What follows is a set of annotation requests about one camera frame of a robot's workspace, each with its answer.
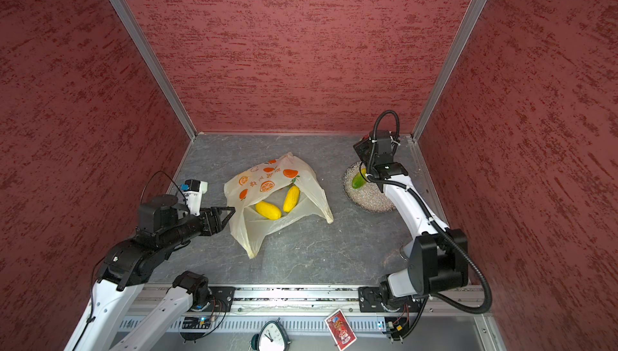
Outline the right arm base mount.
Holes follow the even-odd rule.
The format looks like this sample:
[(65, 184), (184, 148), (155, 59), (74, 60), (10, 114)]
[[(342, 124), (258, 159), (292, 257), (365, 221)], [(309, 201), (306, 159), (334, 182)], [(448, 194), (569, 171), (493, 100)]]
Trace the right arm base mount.
[(421, 308), (421, 301), (411, 296), (393, 297), (384, 287), (363, 286), (357, 288), (359, 308), (363, 313), (412, 313)]

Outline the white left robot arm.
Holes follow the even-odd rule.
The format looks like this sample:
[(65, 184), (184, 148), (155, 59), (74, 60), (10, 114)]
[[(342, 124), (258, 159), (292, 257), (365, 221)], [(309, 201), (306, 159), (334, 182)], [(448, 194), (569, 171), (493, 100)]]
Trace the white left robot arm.
[(178, 275), (158, 305), (121, 341), (118, 327), (150, 280), (154, 270), (193, 238), (214, 236), (235, 214), (233, 207), (191, 209), (174, 195), (152, 198), (138, 208), (135, 235), (113, 246), (101, 262), (90, 298), (67, 350), (150, 350), (169, 328), (191, 310), (227, 314), (233, 288), (222, 296), (209, 287), (204, 275)]

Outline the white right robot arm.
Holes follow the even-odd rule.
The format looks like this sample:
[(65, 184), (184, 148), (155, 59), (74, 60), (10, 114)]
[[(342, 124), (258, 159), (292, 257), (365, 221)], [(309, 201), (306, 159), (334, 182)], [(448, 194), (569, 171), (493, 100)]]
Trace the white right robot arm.
[(365, 166), (365, 178), (375, 184), (399, 212), (412, 236), (403, 247), (406, 268), (382, 282), (386, 299), (423, 298), (468, 284), (468, 261), (450, 245), (464, 251), (467, 238), (452, 230), (426, 204), (407, 170), (394, 160), (398, 143), (387, 131), (367, 135), (353, 148)]

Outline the green mango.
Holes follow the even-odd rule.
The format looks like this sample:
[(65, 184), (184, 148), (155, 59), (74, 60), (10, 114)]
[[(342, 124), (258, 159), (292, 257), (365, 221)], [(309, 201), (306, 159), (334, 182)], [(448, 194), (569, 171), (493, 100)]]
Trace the green mango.
[(366, 169), (361, 169), (360, 172), (357, 173), (352, 179), (351, 186), (353, 189), (360, 189), (367, 183), (368, 182), (366, 180)]

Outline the fruit print plastic bag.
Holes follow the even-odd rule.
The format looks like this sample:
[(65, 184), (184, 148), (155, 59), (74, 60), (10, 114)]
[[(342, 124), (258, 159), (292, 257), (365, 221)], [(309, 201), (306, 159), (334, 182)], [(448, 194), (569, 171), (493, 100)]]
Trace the fruit print plastic bag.
[[(283, 203), (292, 185), (301, 194), (297, 206), (287, 214)], [(251, 259), (257, 256), (267, 236), (305, 217), (316, 216), (328, 224), (334, 222), (326, 193), (314, 170), (291, 152), (239, 173), (225, 183), (224, 194), (227, 205), (236, 209), (229, 223), (231, 235)], [(272, 221), (258, 214), (254, 206), (261, 201), (278, 206), (282, 217)]]

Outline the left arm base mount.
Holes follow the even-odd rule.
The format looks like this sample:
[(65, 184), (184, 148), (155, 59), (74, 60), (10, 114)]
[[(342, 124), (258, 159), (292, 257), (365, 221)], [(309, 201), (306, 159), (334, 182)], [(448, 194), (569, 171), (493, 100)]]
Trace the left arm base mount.
[(229, 312), (236, 292), (235, 287), (200, 287), (193, 294), (192, 312)]

